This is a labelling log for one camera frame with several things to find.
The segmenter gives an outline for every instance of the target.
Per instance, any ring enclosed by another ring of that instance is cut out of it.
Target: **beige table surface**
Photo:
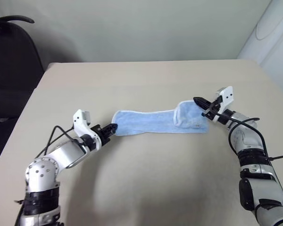
[[[0,157],[0,226],[14,223],[27,165],[54,125],[71,126],[77,109],[105,126],[119,109],[174,109],[229,85],[232,110],[260,117],[269,155],[283,154],[283,92],[252,61],[51,64]],[[274,167],[283,185],[283,160]],[[240,206],[239,162],[219,124],[205,135],[114,136],[58,180],[67,226],[257,225]]]

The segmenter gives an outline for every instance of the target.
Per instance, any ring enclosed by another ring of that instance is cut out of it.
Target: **cloth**
[[[202,109],[193,101],[182,101],[174,110],[161,112],[117,111],[112,123],[118,125],[116,135],[151,133],[207,133],[208,124]]]

